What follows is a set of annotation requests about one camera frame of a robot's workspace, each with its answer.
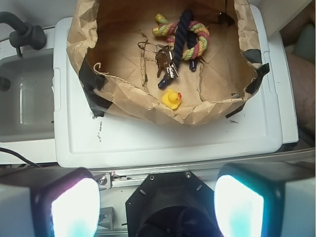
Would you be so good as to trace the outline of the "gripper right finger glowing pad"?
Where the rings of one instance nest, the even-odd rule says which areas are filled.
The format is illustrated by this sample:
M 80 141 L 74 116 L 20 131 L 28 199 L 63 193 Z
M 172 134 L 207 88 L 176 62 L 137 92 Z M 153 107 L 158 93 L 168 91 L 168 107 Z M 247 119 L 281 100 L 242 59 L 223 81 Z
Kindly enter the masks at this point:
M 232 162 L 218 174 L 215 215 L 225 237 L 314 237 L 312 162 Z

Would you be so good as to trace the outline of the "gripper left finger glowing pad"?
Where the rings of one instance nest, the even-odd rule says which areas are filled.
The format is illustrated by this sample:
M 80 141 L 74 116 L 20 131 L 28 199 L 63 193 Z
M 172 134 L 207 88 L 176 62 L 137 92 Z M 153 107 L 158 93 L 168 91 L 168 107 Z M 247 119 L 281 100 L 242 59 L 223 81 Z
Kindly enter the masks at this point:
M 86 168 L 0 171 L 2 237 L 93 237 L 100 192 Z

